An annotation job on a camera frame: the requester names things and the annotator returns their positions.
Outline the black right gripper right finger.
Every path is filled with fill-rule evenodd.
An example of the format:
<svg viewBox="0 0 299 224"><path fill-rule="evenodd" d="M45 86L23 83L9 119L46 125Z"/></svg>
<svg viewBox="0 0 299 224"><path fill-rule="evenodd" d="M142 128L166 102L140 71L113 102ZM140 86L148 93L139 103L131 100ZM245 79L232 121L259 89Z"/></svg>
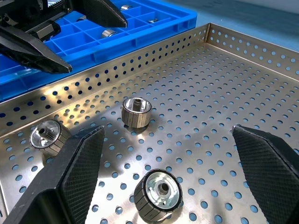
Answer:
<svg viewBox="0 0 299 224"><path fill-rule="evenodd" d="M249 189L270 224L299 224L299 155L280 137L232 128Z"/></svg>

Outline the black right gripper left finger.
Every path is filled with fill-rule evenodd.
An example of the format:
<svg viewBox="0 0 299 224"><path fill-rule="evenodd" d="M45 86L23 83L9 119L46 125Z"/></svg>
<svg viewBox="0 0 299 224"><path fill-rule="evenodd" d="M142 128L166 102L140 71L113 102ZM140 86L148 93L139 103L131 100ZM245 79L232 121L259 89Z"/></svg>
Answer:
<svg viewBox="0 0 299 224"><path fill-rule="evenodd" d="M97 185L105 130L71 136L35 176L3 224L84 224Z"/></svg>

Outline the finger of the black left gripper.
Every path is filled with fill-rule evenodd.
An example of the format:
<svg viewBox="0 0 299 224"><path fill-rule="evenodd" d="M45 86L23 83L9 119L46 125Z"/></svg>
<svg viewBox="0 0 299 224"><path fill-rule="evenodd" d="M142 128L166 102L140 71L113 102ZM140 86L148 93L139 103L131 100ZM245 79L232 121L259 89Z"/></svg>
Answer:
<svg viewBox="0 0 299 224"><path fill-rule="evenodd" d="M72 72L72 66L43 42L14 27L0 26L0 53L22 66L46 73Z"/></svg>
<svg viewBox="0 0 299 224"><path fill-rule="evenodd" d="M126 28L127 19L120 9L110 0L83 0L84 15L92 21L106 28Z"/></svg>

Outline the blue compartment tray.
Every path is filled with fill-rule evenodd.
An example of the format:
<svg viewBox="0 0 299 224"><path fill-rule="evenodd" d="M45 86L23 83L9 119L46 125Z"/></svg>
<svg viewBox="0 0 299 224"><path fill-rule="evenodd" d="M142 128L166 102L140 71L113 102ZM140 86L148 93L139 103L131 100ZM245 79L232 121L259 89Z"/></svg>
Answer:
<svg viewBox="0 0 299 224"><path fill-rule="evenodd" d="M82 14L72 12L57 22L60 34L45 42L55 54L68 62L73 73L120 57L163 39L193 29L197 13L161 0L111 0L117 7L131 5L123 11L126 28L116 28L118 34L101 38L103 27L81 20ZM158 19L156 23L148 20ZM0 102L14 98L41 86L67 77L23 67L0 55Z"/></svg>

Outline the perforated metal tray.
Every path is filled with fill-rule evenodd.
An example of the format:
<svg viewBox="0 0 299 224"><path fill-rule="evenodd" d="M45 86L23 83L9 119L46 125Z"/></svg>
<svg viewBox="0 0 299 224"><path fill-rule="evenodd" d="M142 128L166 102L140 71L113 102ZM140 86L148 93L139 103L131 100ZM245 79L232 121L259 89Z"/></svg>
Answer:
<svg viewBox="0 0 299 224"><path fill-rule="evenodd" d="M152 104L147 126L122 122L130 97ZM146 224L132 195L155 168L184 196L163 224L268 224L231 128L270 132L299 154L299 53L209 23L0 104L0 224L52 162L29 142L48 119L72 133L105 128L86 224Z"/></svg>

